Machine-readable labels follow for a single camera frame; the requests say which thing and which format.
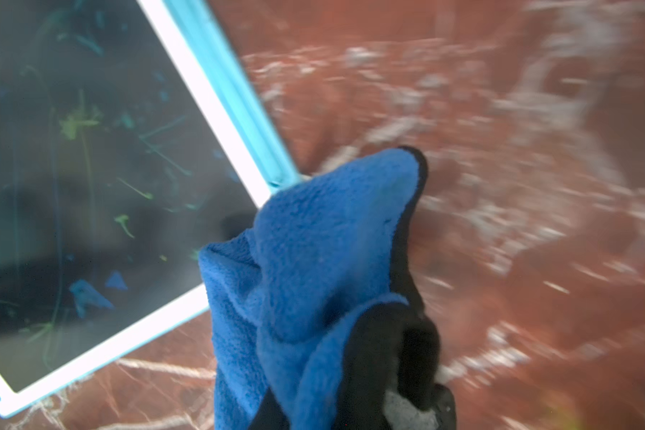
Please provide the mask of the blue microfiber cloth black trim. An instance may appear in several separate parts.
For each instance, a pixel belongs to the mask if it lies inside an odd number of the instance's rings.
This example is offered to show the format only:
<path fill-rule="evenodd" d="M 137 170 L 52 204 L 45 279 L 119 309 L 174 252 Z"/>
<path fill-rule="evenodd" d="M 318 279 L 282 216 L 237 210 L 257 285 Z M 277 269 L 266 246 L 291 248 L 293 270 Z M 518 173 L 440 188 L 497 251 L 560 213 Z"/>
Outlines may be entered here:
<path fill-rule="evenodd" d="M 206 245 L 218 429 L 453 429 L 441 342 L 410 273 L 420 150 L 351 161 L 276 193 Z"/>

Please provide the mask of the blue framed drawing tablet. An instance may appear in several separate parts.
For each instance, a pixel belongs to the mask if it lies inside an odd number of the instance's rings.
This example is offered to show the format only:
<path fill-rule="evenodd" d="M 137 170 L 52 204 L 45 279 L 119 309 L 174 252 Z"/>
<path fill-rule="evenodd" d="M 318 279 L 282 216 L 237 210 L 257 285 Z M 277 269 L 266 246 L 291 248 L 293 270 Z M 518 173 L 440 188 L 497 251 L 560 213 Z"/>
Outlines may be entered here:
<path fill-rule="evenodd" d="M 299 173 L 204 1 L 0 1 L 0 417 L 205 312 Z"/>

